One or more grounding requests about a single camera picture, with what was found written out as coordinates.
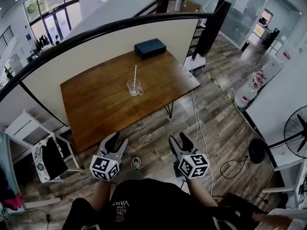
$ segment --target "person in background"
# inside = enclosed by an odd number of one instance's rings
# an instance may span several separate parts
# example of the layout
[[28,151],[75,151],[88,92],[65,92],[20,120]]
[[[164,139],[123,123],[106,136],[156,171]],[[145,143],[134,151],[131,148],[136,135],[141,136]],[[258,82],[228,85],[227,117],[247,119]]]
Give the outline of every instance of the person in background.
[[307,230],[307,209],[274,209],[268,215],[253,214],[256,230]]
[[60,43],[59,35],[56,35],[56,45],[58,45],[59,43]]

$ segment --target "table leg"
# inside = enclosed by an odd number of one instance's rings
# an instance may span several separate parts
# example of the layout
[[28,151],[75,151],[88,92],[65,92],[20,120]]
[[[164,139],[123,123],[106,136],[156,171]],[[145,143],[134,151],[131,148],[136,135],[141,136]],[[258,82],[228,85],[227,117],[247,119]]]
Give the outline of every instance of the table leg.
[[167,111],[168,115],[169,115],[169,118],[172,118],[172,115],[173,115],[173,106],[174,106],[174,102],[172,102],[172,108],[170,109],[169,108],[169,105],[167,105],[167,108],[165,108],[165,110]]

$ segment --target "red and white bottle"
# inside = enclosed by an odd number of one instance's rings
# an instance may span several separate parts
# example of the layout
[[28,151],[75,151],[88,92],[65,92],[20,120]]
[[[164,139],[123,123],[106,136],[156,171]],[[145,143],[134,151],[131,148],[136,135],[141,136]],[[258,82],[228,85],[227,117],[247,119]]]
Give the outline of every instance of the red and white bottle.
[[238,105],[238,107],[246,107],[248,103],[257,96],[260,85],[261,84],[256,78],[253,78],[252,81],[245,83],[235,95],[235,103]]
[[266,77],[264,76],[263,70],[257,72],[257,80],[261,83],[261,87],[266,83]]

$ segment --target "desk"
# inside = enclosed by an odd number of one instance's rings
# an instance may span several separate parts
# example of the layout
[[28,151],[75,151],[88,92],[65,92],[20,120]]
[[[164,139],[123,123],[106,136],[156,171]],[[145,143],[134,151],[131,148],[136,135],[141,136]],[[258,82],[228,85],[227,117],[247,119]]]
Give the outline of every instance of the desk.
[[[131,96],[127,81],[135,65],[144,94]],[[83,151],[199,86],[168,51],[145,60],[132,51],[67,80],[61,92],[77,150]]]
[[261,41],[264,42],[265,40],[267,40],[271,32],[268,28],[264,27],[264,25],[258,22],[254,29],[254,33],[256,33],[261,38]]

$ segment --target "box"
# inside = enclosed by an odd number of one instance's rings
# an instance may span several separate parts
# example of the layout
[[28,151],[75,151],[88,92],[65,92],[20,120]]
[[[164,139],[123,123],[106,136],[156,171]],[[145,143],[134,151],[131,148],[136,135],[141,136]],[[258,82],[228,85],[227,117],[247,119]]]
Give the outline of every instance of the box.
[[201,5],[190,0],[181,0],[180,12],[198,12]]
[[147,59],[166,52],[166,46],[156,38],[136,44],[134,51],[141,59]]

